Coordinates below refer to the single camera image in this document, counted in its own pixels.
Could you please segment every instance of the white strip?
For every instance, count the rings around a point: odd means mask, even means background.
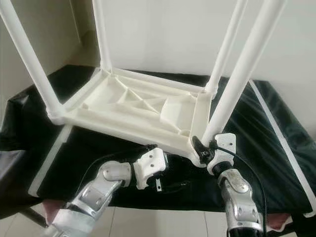
[[[316,197],[315,197],[301,167],[299,166],[289,144],[287,143],[286,139],[284,138],[279,126],[277,125],[277,122],[273,118],[273,115],[271,114],[266,102],[264,101],[263,97],[261,96],[258,88],[256,87],[255,83],[252,80],[250,80],[249,83],[250,83],[252,89],[254,90],[264,112],[266,113],[266,115],[269,119],[269,121],[272,125],[272,128],[275,131],[275,133],[276,133],[276,135],[277,135],[277,137],[278,137],[278,139],[279,139],[279,141],[280,141],[280,143],[281,143],[281,145],[282,145],[282,147],[287,155],[287,158],[288,158],[288,160],[289,160],[289,162],[290,162],[290,164],[291,164],[291,166],[296,174],[296,177],[300,181],[300,183],[303,187],[303,190],[306,193],[308,200],[310,201],[310,204],[311,204],[312,210],[313,210],[312,216],[314,216],[314,214],[316,213]]]
[[[51,164],[55,160],[55,157],[60,150],[63,143],[65,143],[70,135],[73,126],[65,125],[61,132],[59,133],[55,143],[53,144],[52,148],[50,149],[46,159],[44,160],[41,168],[39,169],[38,173],[36,174],[33,182],[31,183],[28,193],[34,197],[39,197],[37,192],[48,172]]]
[[[69,5],[70,5],[71,13],[73,15],[73,20],[74,20],[74,24],[75,24],[76,34],[77,34],[77,37],[78,37],[78,40],[79,40],[80,44],[82,45],[82,41],[81,41],[81,37],[80,37],[80,33],[79,33],[78,21],[77,21],[75,10],[74,10],[73,0],[69,0]]]

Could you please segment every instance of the white tape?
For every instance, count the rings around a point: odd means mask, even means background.
[[[311,216],[314,216],[315,213],[316,213],[316,197],[300,167],[300,165],[298,164],[289,144],[287,143],[287,140],[284,138],[279,126],[277,125],[277,122],[275,121],[275,119],[273,118],[273,115],[271,114],[266,102],[264,101],[262,95],[260,94],[258,88],[256,87],[255,83],[250,80],[249,81],[253,91],[255,92],[264,112],[266,113],[269,121],[270,121],[270,124],[274,130],[274,132],[276,133],[276,136],[278,137],[280,143],[281,143],[281,146],[282,148],[284,149],[286,155],[287,155],[287,158],[296,174],[296,177],[298,178],[299,182],[301,183],[302,187],[303,187],[303,190],[308,198],[308,200],[310,201],[310,204],[312,206],[312,212],[311,213],[307,213],[305,216],[306,217],[311,217]]]
[[[69,137],[69,134],[72,130],[73,126],[71,125],[65,125],[61,132],[59,133],[58,137],[55,140],[55,143],[53,144],[52,148],[50,149],[47,157],[45,158],[41,168],[39,169],[38,173],[36,174],[34,180],[32,181],[28,193],[29,195],[32,195],[34,197],[39,197],[37,192],[41,186],[41,183],[43,182],[46,173],[48,172],[51,164],[55,160],[55,157],[63,145]]]

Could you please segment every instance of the white tube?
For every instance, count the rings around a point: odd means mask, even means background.
[[[49,118],[54,123],[62,123],[60,120],[63,115],[63,107],[59,103],[57,96],[40,65],[10,0],[0,0],[0,15],[46,105]]]
[[[235,42],[235,38],[240,26],[242,16],[245,12],[247,2],[248,0],[238,0],[232,14],[232,18],[229,22],[222,46],[217,55],[213,72],[208,83],[205,86],[205,90],[212,93],[212,99],[214,99],[217,93],[218,82],[223,74],[228,57],[232,50],[232,46]]]
[[[205,146],[208,146],[214,135],[221,133],[226,126],[272,34],[285,3],[286,0],[264,1],[232,76],[203,134],[201,141]]]
[[[101,57],[100,68],[103,71],[110,71],[112,69],[112,64],[110,59],[107,35],[105,31],[105,19],[102,10],[102,1],[93,0],[92,4]]]

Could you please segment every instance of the black cable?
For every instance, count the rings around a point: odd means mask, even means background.
[[[259,183],[259,186],[260,186],[260,190],[261,190],[261,195],[262,195],[262,201],[263,201],[263,236],[264,237],[268,237],[267,236],[267,227],[266,227],[266,222],[267,222],[267,199],[266,199],[266,194],[265,194],[265,190],[263,188],[263,185],[259,179],[259,176],[257,175],[257,173],[252,169],[252,167],[243,159],[241,158],[240,156],[238,156],[237,154],[235,154],[234,152],[231,152],[229,150],[226,150],[224,148],[221,148],[221,147],[217,147],[216,146],[216,149],[219,149],[221,151],[224,151],[234,157],[237,157],[238,159],[240,159],[246,166],[248,166],[248,168],[251,170],[251,172],[254,174],[254,176],[256,177],[258,183]]]
[[[84,181],[84,178],[85,178],[85,176],[87,175],[89,169],[90,169],[96,162],[98,162],[98,161],[100,161],[100,160],[102,160],[102,159],[105,159],[105,158],[112,157],[112,156],[114,157],[115,155],[109,154],[109,155],[100,157],[100,158],[96,159],[94,162],[92,162],[92,163],[89,165],[88,169],[85,171],[83,177],[81,178],[81,181],[80,181],[80,183],[79,183],[79,185],[78,185],[78,188],[77,188],[77,191],[76,191],[75,196],[77,196],[77,194],[78,194],[78,192],[79,192],[79,190],[80,190],[80,188],[81,188],[81,185],[82,185],[82,183],[83,183],[83,181]]]

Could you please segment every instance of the black tablecloth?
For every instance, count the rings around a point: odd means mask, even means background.
[[[89,79],[94,68],[65,66],[49,76],[51,84],[64,103]],[[208,76],[150,73],[166,79],[204,86]],[[213,113],[228,79],[222,78],[218,95],[211,107]],[[316,190],[316,145],[281,98],[265,81],[256,81],[285,139],[289,143],[311,188]],[[27,194],[29,185],[41,167],[62,126],[47,118],[45,106],[34,86],[8,101],[0,134],[0,218],[36,204],[42,198],[70,200],[90,164],[101,156],[108,159],[133,160],[146,147],[109,135],[74,127],[39,189],[40,198]],[[306,213],[310,203],[290,166],[266,114],[247,85],[225,132],[237,136],[237,153],[257,172],[265,187],[268,212]],[[83,183],[94,177],[97,162]],[[235,164],[254,190],[254,200],[261,209],[259,186],[251,172],[235,159]],[[163,192],[155,189],[119,189],[111,205],[147,209],[224,211],[216,180],[205,169],[194,167],[188,159],[169,156],[170,170],[162,178]]]

